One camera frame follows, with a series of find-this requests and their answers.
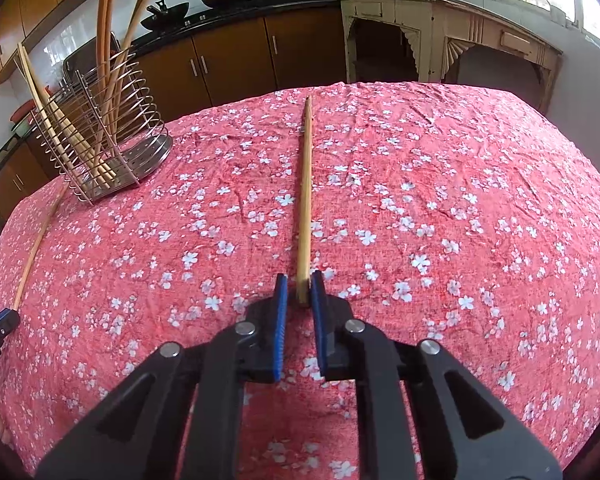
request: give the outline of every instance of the bamboo stick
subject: bamboo stick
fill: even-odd
[[[22,72],[24,75],[24,79],[27,81],[27,85],[29,86],[29,91],[31,92],[33,101],[36,104],[36,108],[38,108],[38,110],[40,112],[40,116],[42,117],[42,121],[43,121],[43,124],[45,125],[45,129],[48,131],[49,137],[51,138],[53,144],[56,146],[56,149],[58,150],[60,158],[64,162],[65,166],[67,167],[67,169],[69,171],[71,171],[73,173],[75,171],[74,165],[71,163],[71,161],[69,160],[69,157],[67,156],[66,152],[64,151],[64,147],[60,143],[60,140],[58,139],[58,136],[56,135],[56,132],[54,131],[53,126],[51,125],[51,122],[49,121],[49,118],[46,114],[46,110],[44,109],[42,102],[40,101],[40,96],[38,95],[36,85],[33,83],[33,78],[31,77],[30,67],[29,67],[29,64],[27,63],[26,53],[23,54],[24,47],[22,46],[21,43],[18,43],[17,49],[18,49],[18,56],[20,57],[20,63],[22,64]]]
[[[312,101],[311,96],[309,96],[304,102],[304,145],[302,147],[298,268],[296,270],[296,293],[298,303],[301,305],[309,304],[309,275],[311,270],[312,113]]]
[[[107,187],[107,189],[109,189],[110,186],[107,183],[107,180],[113,180],[116,177],[115,172],[111,170],[109,165],[106,164],[99,155],[95,155],[95,151],[93,150],[91,145],[84,139],[82,134],[79,131],[77,131],[76,128],[71,124],[71,121],[69,121],[69,119],[65,116],[64,112],[60,109],[58,104],[56,104],[56,102],[53,101],[53,99],[49,98],[49,95],[46,93],[42,82],[40,81],[40,79],[38,79],[36,73],[33,72],[33,70],[31,70],[31,61],[29,59],[29,54],[27,53],[26,49],[24,49],[23,47],[22,50],[18,51],[18,53],[20,54],[21,59],[24,59],[24,61],[26,62],[26,65],[29,69],[30,77],[33,81],[33,84],[36,88],[38,97],[42,102],[43,107],[49,108],[52,111],[54,117],[56,118],[56,121],[58,122],[58,124],[62,128],[62,131],[64,132],[64,136],[74,147],[78,158],[80,158],[80,160],[83,161],[90,168],[91,175],[97,180],[98,184],[100,184],[101,186],[105,186]]]
[[[22,271],[22,276],[20,277],[20,284],[18,285],[18,291],[16,293],[16,298],[15,298],[15,300],[13,300],[13,307],[12,307],[13,310],[18,310],[20,307],[20,301],[22,300],[22,295],[24,293],[24,287],[25,287],[25,285],[27,285],[27,278],[29,277],[29,273],[31,272],[31,267],[33,266],[33,262],[36,259],[36,254],[38,254],[38,249],[40,248],[40,244],[42,243],[42,238],[45,237],[46,230],[48,229],[49,224],[51,224],[51,221],[52,221],[53,217],[55,216],[56,211],[58,211],[58,206],[62,202],[62,198],[64,197],[64,194],[66,193],[66,190],[68,189],[68,187],[69,187],[68,182],[65,182],[62,185],[62,189],[60,191],[60,194],[58,195],[58,198],[56,198],[56,200],[52,203],[51,209],[47,213],[45,220],[42,222],[42,225],[40,226],[40,230],[38,232],[38,237],[36,238],[31,250],[29,251],[29,259],[27,260],[27,264],[25,265],[24,270]]]
[[[128,57],[128,50],[129,47],[131,47],[131,41],[133,40],[133,34],[136,30],[136,28],[138,27],[138,24],[140,23],[140,17],[141,17],[141,11],[142,9],[146,6],[148,0],[136,0],[136,6],[134,7],[134,12],[131,15],[131,20],[129,22],[129,27],[126,30],[126,34],[125,34],[125,38],[122,42],[122,47],[121,47],[121,58],[122,60],[120,62],[118,62],[118,60],[116,60],[117,63],[117,67],[112,71],[111,74],[111,78],[110,81],[108,83],[107,86],[107,92],[104,98],[104,104],[106,107],[106,110],[113,110],[113,121],[112,124],[113,125],[117,125],[118,123],[118,107],[120,106],[120,98],[121,98],[121,93],[122,93],[122,78],[119,78],[118,76],[120,75],[120,69],[122,69],[123,66],[125,66],[126,63],[126,59]],[[113,130],[112,132],[112,138],[114,140],[114,142],[116,142],[117,139],[117,131]]]

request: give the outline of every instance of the dish rack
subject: dish rack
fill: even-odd
[[[119,92],[107,92],[103,67],[76,71],[42,109],[32,111],[51,161],[78,199],[91,205],[139,186],[173,145],[132,54],[112,57],[110,77]]]

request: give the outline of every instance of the table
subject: table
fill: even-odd
[[[293,276],[305,97],[312,261],[357,317],[442,342],[566,465],[600,420],[600,175],[511,94],[439,84],[292,89],[168,124],[139,189],[66,196],[0,357],[0,411],[29,470],[161,342],[205,342]],[[61,182],[0,238],[0,309]],[[324,383],[292,309],[277,386],[249,385],[245,478],[355,478],[351,382]]]

